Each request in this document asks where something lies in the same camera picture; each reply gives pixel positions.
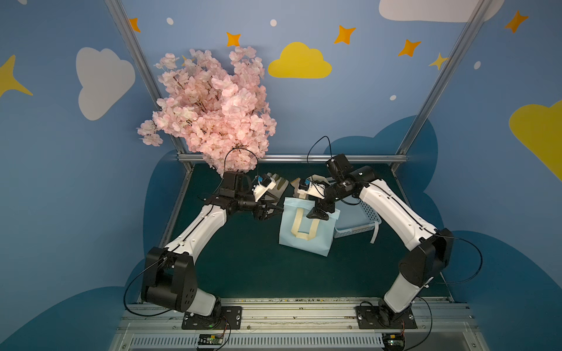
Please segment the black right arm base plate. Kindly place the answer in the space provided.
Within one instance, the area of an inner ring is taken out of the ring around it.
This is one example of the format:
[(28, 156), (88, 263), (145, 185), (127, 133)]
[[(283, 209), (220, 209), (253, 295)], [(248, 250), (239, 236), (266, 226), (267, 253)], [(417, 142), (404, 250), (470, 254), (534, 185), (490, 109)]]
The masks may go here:
[(359, 305), (355, 307), (356, 319), (360, 329), (417, 329), (417, 322), (411, 307), (402, 312), (393, 312), (390, 308)]

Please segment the light blue insulated delivery bag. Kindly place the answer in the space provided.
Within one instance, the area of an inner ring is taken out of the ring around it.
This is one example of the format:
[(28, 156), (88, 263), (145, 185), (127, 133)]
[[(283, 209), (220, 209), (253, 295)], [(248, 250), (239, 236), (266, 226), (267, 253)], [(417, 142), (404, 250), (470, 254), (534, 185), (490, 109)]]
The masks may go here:
[(284, 199), (279, 244), (327, 257), (340, 210), (328, 212), (327, 220), (309, 219), (314, 205), (314, 200), (305, 200), (302, 195)]

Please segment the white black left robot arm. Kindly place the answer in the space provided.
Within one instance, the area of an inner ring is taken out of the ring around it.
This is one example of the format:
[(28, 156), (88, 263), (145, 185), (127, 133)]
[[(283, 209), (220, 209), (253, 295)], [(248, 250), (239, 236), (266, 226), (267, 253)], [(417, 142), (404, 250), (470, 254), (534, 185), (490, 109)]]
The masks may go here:
[(244, 173), (224, 173), (218, 189), (205, 200), (192, 223), (163, 248), (155, 247), (147, 254), (142, 301), (188, 315), (215, 317), (220, 300), (198, 287), (198, 256), (229, 216), (247, 211), (257, 220), (266, 220), (281, 214), (278, 203), (287, 187), (288, 181), (277, 174), (252, 180)]

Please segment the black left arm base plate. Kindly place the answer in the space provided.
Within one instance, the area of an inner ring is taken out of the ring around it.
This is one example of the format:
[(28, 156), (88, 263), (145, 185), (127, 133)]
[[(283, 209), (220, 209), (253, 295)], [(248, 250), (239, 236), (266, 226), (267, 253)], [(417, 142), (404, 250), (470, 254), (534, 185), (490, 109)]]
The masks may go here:
[(181, 324), (182, 330), (239, 330), (243, 308), (226, 306), (215, 309), (209, 316), (186, 312)]

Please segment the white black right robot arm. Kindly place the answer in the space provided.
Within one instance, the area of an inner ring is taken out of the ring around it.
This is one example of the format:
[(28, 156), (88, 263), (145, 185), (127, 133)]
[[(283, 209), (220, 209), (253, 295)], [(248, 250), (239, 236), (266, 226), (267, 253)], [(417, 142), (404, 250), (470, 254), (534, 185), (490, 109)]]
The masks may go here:
[(407, 310), (419, 292), (449, 265), (454, 237), (438, 230), (402, 201), (373, 168), (357, 170), (344, 154), (326, 162), (332, 183), (320, 177), (301, 181), (299, 192), (314, 198), (309, 219), (327, 220), (335, 203), (355, 197), (370, 206), (398, 234), (408, 254), (400, 261), (399, 274), (379, 302), (379, 316), (389, 325)]

